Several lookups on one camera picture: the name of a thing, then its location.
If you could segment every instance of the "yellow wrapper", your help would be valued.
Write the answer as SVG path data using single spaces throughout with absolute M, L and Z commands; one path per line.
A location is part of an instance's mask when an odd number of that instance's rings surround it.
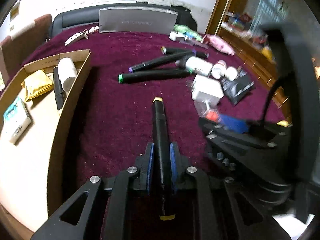
M 22 83 L 22 88 L 26 89 L 25 102 L 38 97 L 53 89 L 53 82 L 43 70 L 38 70 L 28 76 Z

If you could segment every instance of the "black bag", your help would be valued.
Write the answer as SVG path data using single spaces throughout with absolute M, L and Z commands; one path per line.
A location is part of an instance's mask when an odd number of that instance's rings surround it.
M 221 80 L 224 94 L 229 98 L 235 106 L 244 96 L 252 89 L 254 89 L 254 82 L 249 75 L 241 69 L 237 78 L 233 81 L 223 78 Z

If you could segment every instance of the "pink pouch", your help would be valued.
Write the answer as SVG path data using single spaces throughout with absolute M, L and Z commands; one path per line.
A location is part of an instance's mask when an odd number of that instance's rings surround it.
M 212 47 L 214 47 L 216 50 L 222 52 L 222 53 L 226 53 L 228 55 L 234 55 L 235 51 L 233 50 L 233 48 L 226 43 L 223 39 L 221 39 L 220 37 L 216 36 L 216 35 L 209 35 L 206 34 L 201 43 L 203 44 L 210 44 Z

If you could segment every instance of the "silver bolt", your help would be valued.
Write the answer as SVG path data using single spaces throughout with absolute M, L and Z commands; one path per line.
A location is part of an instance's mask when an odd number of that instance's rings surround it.
M 94 175 L 94 176 L 92 176 L 92 177 L 90 178 L 90 182 L 91 182 L 91 183 L 97 183 L 99 180 L 100 180 L 100 177 L 99 177 L 99 176 L 96 176 L 96 175 Z
M 234 181 L 234 179 L 232 178 L 232 177 L 225 177 L 224 178 L 224 181 L 226 182 L 226 183 L 232 183 L 233 181 Z
M 216 138 L 216 137 L 218 137 L 217 135 L 215 135 L 215 134 L 209 134 L 208 136 L 207 136 L 207 138 L 208 139 L 213 139 L 213 138 Z
M 217 153 L 217 160 L 221 161 L 222 159 L 223 159 L 223 153 L 222 152 Z
M 268 145 L 268 147 L 270 147 L 270 148 L 274 148 L 274 147 L 277 146 L 277 144 L 274 143 L 274 142 L 269 142 L 269 143 L 267 143 L 267 145 Z
M 127 169 L 127 171 L 128 171 L 129 173 L 135 173 L 135 172 L 138 171 L 138 168 L 135 167 L 135 166 L 131 166 L 131 167 L 129 167 L 129 168 Z
M 236 164 L 235 163 L 230 163 L 229 170 L 235 171 L 236 170 Z
M 224 165 L 228 166 L 228 165 L 229 165 L 229 158 L 225 158 L 225 159 L 222 161 L 222 163 L 223 163 Z
M 195 173 L 197 171 L 197 168 L 194 167 L 194 166 L 190 166 L 187 168 L 187 171 L 190 172 L 190 173 Z

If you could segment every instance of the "maroon velvet cloth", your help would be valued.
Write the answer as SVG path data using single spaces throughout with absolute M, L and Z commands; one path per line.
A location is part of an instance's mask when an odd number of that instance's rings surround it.
M 130 85 L 118 83 L 118 75 L 128 73 L 130 66 L 161 56 L 162 46 L 203 49 L 173 42 L 167 35 L 133 32 L 94 33 L 87 40 L 65 47 L 67 38 L 92 26 L 63 31 L 24 62 L 73 50 L 91 50 L 92 70 L 74 112 L 66 145 L 65 197 L 92 175 L 111 177 L 134 165 L 135 158 L 144 153 L 147 142 L 152 140 L 151 104 L 156 96 L 164 101 L 170 140 L 177 141 L 180 153 L 193 165 L 208 170 L 208 161 L 202 155 L 206 141 L 198 127 L 191 92 L 186 87 L 186 80 L 193 77 Z M 243 64 L 238 56 L 218 53 L 213 48 L 207 51 L 208 61 L 212 63 L 222 59 L 228 66 Z M 258 81 L 255 87 L 236 106 L 223 97 L 218 104 L 219 111 L 236 118 L 260 118 L 267 91 Z M 283 119 L 282 112 L 272 102 L 267 120 Z

